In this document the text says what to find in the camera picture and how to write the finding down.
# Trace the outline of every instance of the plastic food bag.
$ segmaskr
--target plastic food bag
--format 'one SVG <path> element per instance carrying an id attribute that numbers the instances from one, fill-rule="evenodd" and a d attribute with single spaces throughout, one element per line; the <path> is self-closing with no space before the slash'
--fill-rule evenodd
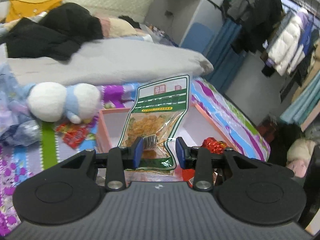
<path id="1" fill-rule="evenodd" d="M 188 110 L 191 78 L 189 74 L 181 74 L 138 88 L 118 146 L 131 146 L 137 137 L 143 137 L 139 169 L 166 172 L 175 169 L 176 161 L 167 143 Z"/>
<path id="2" fill-rule="evenodd" d="M 30 116 L 23 91 L 7 63 L 0 63 L 0 143 L 28 146 L 40 140 L 40 128 Z"/>

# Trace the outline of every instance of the yellow bag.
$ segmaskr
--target yellow bag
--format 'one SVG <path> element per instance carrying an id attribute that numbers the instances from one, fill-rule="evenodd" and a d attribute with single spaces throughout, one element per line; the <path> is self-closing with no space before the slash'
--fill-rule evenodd
<path id="1" fill-rule="evenodd" d="M 61 5 L 63 0 L 9 0 L 9 13 L 5 19 L 11 22 L 23 17 L 36 16 Z"/>

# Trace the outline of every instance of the white plush toy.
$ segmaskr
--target white plush toy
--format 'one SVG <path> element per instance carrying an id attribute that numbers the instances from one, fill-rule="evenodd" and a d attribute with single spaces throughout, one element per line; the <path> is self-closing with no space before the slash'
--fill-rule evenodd
<path id="1" fill-rule="evenodd" d="M 30 112 L 45 122 L 67 117 L 72 123 L 88 122 L 97 113 L 101 94 L 89 84 L 65 87 L 54 82 L 26 85 Z"/>

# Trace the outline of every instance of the red logo on package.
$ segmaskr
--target red logo on package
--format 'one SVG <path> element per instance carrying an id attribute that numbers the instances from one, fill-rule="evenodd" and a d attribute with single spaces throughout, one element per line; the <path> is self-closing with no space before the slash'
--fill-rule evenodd
<path id="1" fill-rule="evenodd" d="M 160 86 L 155 86 L 154 88 L 154 95 L 165 93 L 165 84 L 162 84 Z"/>

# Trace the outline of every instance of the black jacket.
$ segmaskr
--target black jacket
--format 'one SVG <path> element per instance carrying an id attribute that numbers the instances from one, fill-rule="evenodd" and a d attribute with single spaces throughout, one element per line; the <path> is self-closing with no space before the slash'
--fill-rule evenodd
<path id="1" fill-rule="evenodd" d="M 21 19 L 9 33 L 0 37 L 11 58 L 51 57 L 69 60 L 86 41 L 102 39 L 98 18 L 75 3 L 51 10 L 38 24 Z"/>
<path id="2" fill-rule="evenodd" d="M 283 12 L 281 0 L 259 0 L 252 14 L 243 22 L 238 37 L 231 47 L 239 54 L 242 50 L 256 52 L 269 38 L 273 26 L 281 19 Z"/>

